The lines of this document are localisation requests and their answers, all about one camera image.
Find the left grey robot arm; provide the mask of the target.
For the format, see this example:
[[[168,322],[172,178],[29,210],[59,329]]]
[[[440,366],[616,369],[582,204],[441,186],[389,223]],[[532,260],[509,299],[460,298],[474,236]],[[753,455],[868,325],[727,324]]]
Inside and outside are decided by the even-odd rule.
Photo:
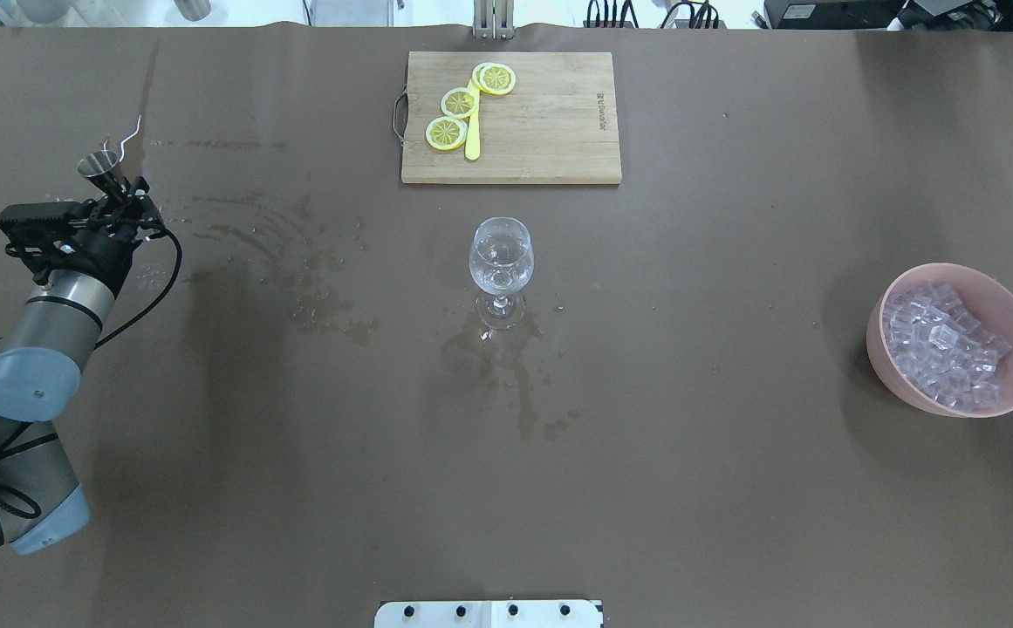
[[[35,290],[0,337],[0,546],[46,549],[90,522],[55,419],[76,396],[144,240],[171,238],[144,178],[93,175],[99,199],[11,204],[6,254]]]

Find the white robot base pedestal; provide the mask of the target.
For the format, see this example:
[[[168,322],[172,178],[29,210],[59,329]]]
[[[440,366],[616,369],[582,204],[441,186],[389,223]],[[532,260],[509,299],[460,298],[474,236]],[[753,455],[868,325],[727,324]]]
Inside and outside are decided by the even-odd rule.
[[[374,627],[605,627],[600,601],[503,599],[391,601]]]

